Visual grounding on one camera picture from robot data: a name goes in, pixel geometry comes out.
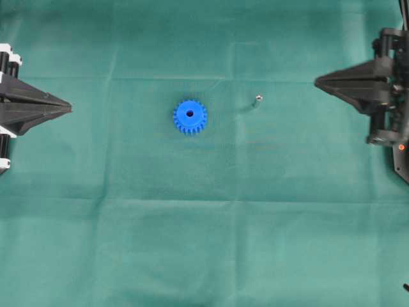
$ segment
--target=black cable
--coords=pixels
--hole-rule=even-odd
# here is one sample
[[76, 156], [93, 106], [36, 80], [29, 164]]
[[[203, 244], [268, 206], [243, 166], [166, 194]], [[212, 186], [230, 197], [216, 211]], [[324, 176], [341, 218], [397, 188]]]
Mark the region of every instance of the black cable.
[[405, 31], [409, 28], [409, 3], [408, 0], [399, 0], [399, 7], [401, 8], [403, 29]]

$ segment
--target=metal screw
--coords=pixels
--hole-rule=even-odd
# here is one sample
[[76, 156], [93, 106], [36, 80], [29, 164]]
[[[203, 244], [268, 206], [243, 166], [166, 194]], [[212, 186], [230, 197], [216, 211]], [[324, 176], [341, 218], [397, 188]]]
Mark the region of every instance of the metal screw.
[[256, 99], [255, 99], [255, 101], [254, 101], [254, 103], [253, 103], [253, 107], [254, 107], [255, 109], [257, 109], [257, 108], [260, 106], [260, 103], [263, 101], [263, 99], [264, 99], [263, 96], [257, 95], [257, 96], [256, 96]]

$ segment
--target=blue gear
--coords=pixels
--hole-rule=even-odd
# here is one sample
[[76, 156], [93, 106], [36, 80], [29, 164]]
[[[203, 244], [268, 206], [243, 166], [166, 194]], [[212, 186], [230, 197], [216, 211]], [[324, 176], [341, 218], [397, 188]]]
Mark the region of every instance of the blue gear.
[[183, 101], [173, 112], [176, 128], [184, 134], [201, 132], [207, 123], [207, 110], [196, 100]]

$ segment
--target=green cloth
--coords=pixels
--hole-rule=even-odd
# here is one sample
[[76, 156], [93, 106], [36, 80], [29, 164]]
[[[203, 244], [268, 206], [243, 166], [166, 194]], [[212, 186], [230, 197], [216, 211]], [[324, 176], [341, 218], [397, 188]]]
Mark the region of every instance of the green cloth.
[[[0, 10], [20, 78], [73, 104], [13, 142], [0, 306], [408, 306], [409, 186], [368, 119], [313, 86], [372, 58], [397, 1]], [[208, 109], [193, 138], [173, 124], [185, 98]]]

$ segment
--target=small metal bolt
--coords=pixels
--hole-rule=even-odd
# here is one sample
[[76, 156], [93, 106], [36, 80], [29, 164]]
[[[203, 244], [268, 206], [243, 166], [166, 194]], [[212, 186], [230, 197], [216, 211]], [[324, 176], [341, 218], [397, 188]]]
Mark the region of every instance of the small metal bolt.
[[263, 96], [257, 95], [257, 96], [256, 96], [256, 99], [255, 99], [255, 101], [254, 101], [254, 103], [253, 103], [253, 107], [254, 107], [255, 109], [257, 109], [257, 108], [260, 106], [260, 103], [263, 101], [263, 99], [264, 99]]
[[392, 92], [395, 95], [399, 95], [400, 93], [403, 92], [403, 86], [401, 86], [400, 84], [393, 84], [392, 85]]
[[373, 141], [374, 141], [375, 143], [383, 143], [383, 142], [386, 141], [386, 139], [383, 139], [383, 138], [373, 138]]

